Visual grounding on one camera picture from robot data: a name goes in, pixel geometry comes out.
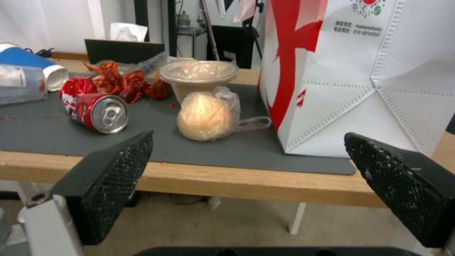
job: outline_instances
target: plastic bag handle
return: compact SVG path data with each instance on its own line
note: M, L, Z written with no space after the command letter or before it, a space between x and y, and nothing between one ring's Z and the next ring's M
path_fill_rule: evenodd
M257 129L267 129L272 125L272 120L269 117L253 117L240 120L235 132L244 132Z

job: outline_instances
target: floor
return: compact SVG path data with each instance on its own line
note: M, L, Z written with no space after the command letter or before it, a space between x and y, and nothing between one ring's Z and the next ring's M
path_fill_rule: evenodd
M0 200L9 220L19 201ZM166 194L150 194L125 208L107 238L86 246L91 255L132 255L156 246L386 246L398 225L388 209L307 205L300 232L287 231L297 204L223 198L177 205Z

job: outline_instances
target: white tote bag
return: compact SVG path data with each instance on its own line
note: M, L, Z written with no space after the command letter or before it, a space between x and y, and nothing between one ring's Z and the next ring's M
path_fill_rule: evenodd
M455 111L455 1L270 0L260 93L288 154L355 132L431 155Z

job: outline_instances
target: gray desk mat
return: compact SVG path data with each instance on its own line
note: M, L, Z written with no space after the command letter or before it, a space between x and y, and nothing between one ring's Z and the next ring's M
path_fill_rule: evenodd
M230 85L240 96L242 116L266 115L256 87ZM195 142L178 131L180 105L174 96L142 99L129 106L131 119L121 132L103 135L71 120L58 93L39 102L0 107L0 150L85 156L142 131L154 130L151 161L269 169L292 172L354 174L347 159L285 155L273 128L234 133L216 142Z

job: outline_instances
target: steamed bun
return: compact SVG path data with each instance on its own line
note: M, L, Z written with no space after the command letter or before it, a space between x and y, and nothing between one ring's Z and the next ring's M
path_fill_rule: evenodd
M223 100L208 92L195 92L183 100L177 126L189 139L215 140L231 132L233 118Z

